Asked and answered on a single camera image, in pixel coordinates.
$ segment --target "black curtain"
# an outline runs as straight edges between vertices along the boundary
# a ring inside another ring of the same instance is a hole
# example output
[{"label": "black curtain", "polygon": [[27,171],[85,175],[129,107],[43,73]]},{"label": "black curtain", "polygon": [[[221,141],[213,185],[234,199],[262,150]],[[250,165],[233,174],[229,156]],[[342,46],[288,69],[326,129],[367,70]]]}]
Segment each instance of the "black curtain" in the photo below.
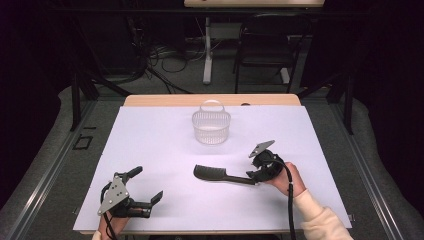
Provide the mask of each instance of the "black curtain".
[{"label": "black curtain", "polygon": [[[326,0],[324,10],[366,11],[372,4]],[[392,0],[389,6],[389,21],[376,29],[380,33],[354,76],[354,97],[369,110],[384,166],[424,216],[424,8],[411,0]],[[312,86],[340,71],[355,54],[352,49],[364,24],[320,21],[301,86]]]},{"label": "black curtain", "polygon": [[0,3],[0,207],[30,166],[60,109],[69,72],[37,1]]}]

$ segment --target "transparent bowl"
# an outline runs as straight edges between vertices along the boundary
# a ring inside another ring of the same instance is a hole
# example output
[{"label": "transparent bowl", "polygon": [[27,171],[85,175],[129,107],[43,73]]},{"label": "transparent bowl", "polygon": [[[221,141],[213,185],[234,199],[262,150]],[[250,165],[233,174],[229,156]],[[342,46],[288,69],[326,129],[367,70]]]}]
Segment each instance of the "transparent bowl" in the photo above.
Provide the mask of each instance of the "transparent bowl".
[{"label": "transparent bowl", "polygon": [[224,105],[217,100],[206,100],[197,112],[193,114],[192,122],[197,141],[215,145],[225,142],[228,138],[231,115],[225,111]]}]

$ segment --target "cable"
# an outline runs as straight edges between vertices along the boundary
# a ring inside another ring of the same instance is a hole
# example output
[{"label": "cable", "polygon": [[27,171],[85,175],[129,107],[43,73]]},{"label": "cable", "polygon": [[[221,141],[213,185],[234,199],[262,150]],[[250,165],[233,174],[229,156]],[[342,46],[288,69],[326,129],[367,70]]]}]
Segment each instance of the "cable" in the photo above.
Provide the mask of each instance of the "cable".
[{"label": "cable", "polygon": [[296,232],[294,230],[294,223],[293,223],[293,179],[291,172],[289,168],[286,166],[286,164],[283,164],[284,169],[286,169],[287,172],[287,178],[289,180],[289,202],[288,202],[288,212],[289,212],[289,225],[290,225],[290,235],[292,240],[296,240]]},{"label": "cable", "polygon": [[115,235],[115,231],[113,231],[112,225],[110,224],[110,221],[112,221],[113,217],[111,217],[111,218],[109,219],[109,218],[107,217],[107,214],[106,214],[106,213],[103,213],[103,217],[104,217],[104,219],[105,219],[105,221],[106,221],[106,225],[107,225],[107,227],[106,227],[106,234],[107,234],[107,236],[108,236],[110,239],[112,239],[112,240],[118,240],[118,238],[117,238],[117,237],[116,237],[116,235]]}]

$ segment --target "white paper sheet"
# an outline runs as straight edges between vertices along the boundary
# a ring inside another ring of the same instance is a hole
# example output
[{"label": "white paper sheet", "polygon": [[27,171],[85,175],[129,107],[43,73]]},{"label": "white paper sheet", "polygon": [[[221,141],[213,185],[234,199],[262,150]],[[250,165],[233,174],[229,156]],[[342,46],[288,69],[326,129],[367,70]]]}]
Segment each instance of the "white paper sheet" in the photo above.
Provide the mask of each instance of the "white paper sheet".
[{"label": "white paper sheet", "polygon": [[[228,106],[230,135],[216,146],[194,137],[192,114],[198,107],[122,107],[119,111],[74,230],[98,227],[100,191],[115,172],[142,166],[127,183],[136,201],[164,191],[150,219],[134,218],[128,232],[286,231],[287,197],[267,184],[255,186],[208,182],[193,175],[196,164],[226,168],[247,177],[256,170],[248,158],[257,143],[275,140],[268,149],[297,165],[305,184],[323,205],[351,227],[315,131],[304,107]],[[295,227],[302,218],[295,209]]]}]

